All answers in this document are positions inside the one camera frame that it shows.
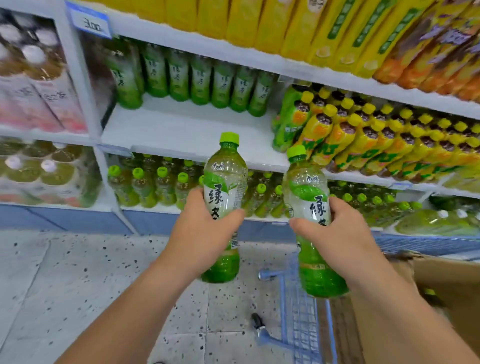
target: green bottle cap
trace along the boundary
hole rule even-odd
[[[395,202],[395,197],[392,194],[387,194],[385,195],[385,202],[391,204],[392,202]]]
[[[345,202],[351,202],[353,200],[353,197],[351,194],[344,194],[342,200],[344,200]]]
[[[289,159],[296,156],[306,156],[306,155],[307,155],[307,151],[304,146],[293,146],[291,148],[288,148],[287,150],[287,157]]]
[[[398,204],[398,208],[399,208],[400,210],[406,211],[406,210],[408,210],[408,209],[410,208],[410,204],[409,204],[408,202],[405,202],[405,201],[404,201],[404,202],[400,202],[400,203]]]
[[[168,174],[167,167],[160,167],[159,169],[156,170],[156,174],[160,178],[165,178]]]
[[[264,194],[265,191],[267,190],[267,186],[265,186],[263,183],[259,183],[257,186],[257,192],[260,194]]]
[[[382,200],[380,197],[375,196],[375,197],[372,199],[372,202],[373,202],[374,205],[380,205],[380,204],[383,202],[383,200]]]
[[[412,207],[412,209],[414,210],[421,210],[423,205],[420,203],[420,202],[411,202],[410,203],[410,206]]]
[[[132,175],[134,178],[136,179],[141,179],[145,176],[145,172],[143,169],[141,168],[135,168],[133,171],[132,171]]]
[[[179,182],[180,183],[187,183],[188,181],[188,174],[185,172],[179,173]]]
[[[221,143],[234,143],[240,145],[240,137],[237,133],[225,132],[220,136]]]
[[[112,177],[118,177],[121,174],[121,168],[119,166],[110,166],[108,168],[108,175]]]

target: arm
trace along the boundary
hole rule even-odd
[[[158,259],[56,364],[146,363],[175,302],[215,263],[244,215],[243,210],[235,210],[221,220],[213,220],[205,207],[203,191],[193,190]]]
[[[446,320],[391,267],[362,215],[339,198],[329,202],[334,213],[330,226],[293,218],[295,233],[310,240],[350,289],[388,320],[419,362],[480,364]]]

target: grocery aisle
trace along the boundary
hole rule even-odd
[[[36,231],[0,237],[0,364],[52,364],[168,240]],[[260,282],[257,274],[282,268],[295,249],[241,243],[237,278],[222,285],[195,281],[167,319],[149,364],[291,363],[290,352],[257,346],[250,316],[258,312],[280,335],[277,282]]]

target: price tag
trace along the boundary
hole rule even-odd
[[[108,21],[108,16],[106,14],[70,1],[66,1],[66,4],[70,13],[70,21],[73,26],[84,32],[112,39],[110,22]]]
[[[104,153],[115,154],[122,157],[133,157],[133,153],[129,148],[124,148],[122,146],[111,146],[110,144],[97,144],[98,149]]]
[[[395,182],[389,188],[391,188],[392,190],[404,191],[404,190],[408,190],[411,186],[412,186],[411,182]]]

